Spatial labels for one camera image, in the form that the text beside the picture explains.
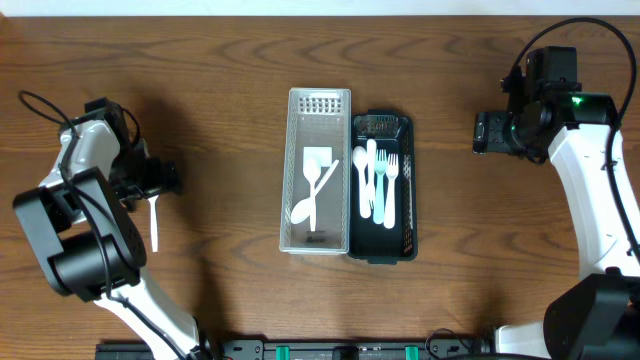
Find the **black mesh plastic tray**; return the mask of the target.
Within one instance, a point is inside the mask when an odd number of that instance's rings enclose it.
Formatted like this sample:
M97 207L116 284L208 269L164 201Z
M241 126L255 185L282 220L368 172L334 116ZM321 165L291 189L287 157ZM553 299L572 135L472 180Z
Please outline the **black mesh plastic tray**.
M359 171L351 170L351 225L348 255L371 264L411 261L418 254L413 121L393 110L371 109L352 117L351 145L369 139L399 157L394 185L394 226L387 229L360 215Z

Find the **white spoon angled large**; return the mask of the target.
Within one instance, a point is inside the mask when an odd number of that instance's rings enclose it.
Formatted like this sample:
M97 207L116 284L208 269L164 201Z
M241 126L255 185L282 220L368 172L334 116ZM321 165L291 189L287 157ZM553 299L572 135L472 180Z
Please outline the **white spoon angled large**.
M310 186L310 194L309 194L309 221L310 221L310 231L316 231L316 182L321 175L321 166L315 157L309 157L305 160L303 166L303 175L305 179L308 181Z

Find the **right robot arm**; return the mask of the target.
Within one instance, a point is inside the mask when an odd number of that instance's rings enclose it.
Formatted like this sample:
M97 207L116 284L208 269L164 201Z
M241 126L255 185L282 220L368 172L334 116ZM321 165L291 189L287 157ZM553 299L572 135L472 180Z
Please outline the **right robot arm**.
M480 112L473 152L550 161L569 204L579 251L579 281L552 302L543 320L494 332L501 356L549 359L636 359L639 356L639 264L611 193L613 171L629 222L639 209L622 157L622 139L608 150L617 118L612 98L583 91L573 47L531 51L526 66L503 81L504 111Z

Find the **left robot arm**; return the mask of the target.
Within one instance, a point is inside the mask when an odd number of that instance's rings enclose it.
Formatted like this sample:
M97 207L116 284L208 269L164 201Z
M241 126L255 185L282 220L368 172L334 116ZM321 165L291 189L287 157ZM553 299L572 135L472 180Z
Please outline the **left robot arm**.
M107 98L75 118L59 112L61 149L40 184L17 195L13 210L51 288L119 317L154 359L213 359L197 320L146 268L142 236L130 218L135 201L181 190L171 161L150 156L131 112Z

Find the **clear mesh plastic tray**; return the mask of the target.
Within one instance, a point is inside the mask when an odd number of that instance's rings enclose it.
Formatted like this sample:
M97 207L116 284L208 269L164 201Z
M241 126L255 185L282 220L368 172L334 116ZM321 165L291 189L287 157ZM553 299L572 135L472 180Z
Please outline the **clear mesh plastic tray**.
M302 88L289 91L281 202L282 252L341 255L349 250L351 171L351 91L345 88ZM310 186L304 162L315 157L323 177L331 164L339 164L316 195L316 231L309 218L291 223L291 212L308 198Z

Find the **white spoon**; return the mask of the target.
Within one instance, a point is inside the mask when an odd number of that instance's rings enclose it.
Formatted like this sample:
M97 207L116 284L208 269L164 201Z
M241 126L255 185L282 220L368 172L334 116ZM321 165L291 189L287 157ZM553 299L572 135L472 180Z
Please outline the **white spoon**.
M367 183L365 177L368 162L367 152L362 146L356 146L353 149L352 161L358 172L359 213L363 219L367 219L371 216L371 207L366 191Z
M323 177L319 180L314 192L313 192L313 196L316 196L324 187L324 185L328 182L328 180L330 179L331 175L334 173L335 169L337 168L339 164L338 160L335 160L331 166L328 168L328 170L325 172L325 174L323 175ZM292 224L299 224L301 222L303 222L304 220L306 220L307 218L310 217L311 215L311 210L312 210L312 206L311 206L311 198L305 198L301 201L299 201L293 208L292 212L291 212L291 223Z
M158 215L157 200L159 196L154 195L148 198L150 210L150 244L153 253L159 250Z

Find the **white fork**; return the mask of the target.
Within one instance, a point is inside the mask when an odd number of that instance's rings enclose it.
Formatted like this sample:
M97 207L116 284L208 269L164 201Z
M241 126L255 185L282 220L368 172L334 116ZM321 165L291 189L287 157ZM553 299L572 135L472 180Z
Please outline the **white fork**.
M374 139L370 138L366 142L367 151L367 185L366 192L368 196L368 202L371 209L375 208L375 161L377 152L377 143Z
M375 224L382 224L384 222L384 175L387 170L388 160L387 152L385 150L378 150L376 152L376 160L374 164L374 171L376 174L375 185L375 205L373 213L373 221Z
M392 229L395 226L395 181L399 175L399 156L396 153L388 157L386 175L388 188L383 225L386 229Z

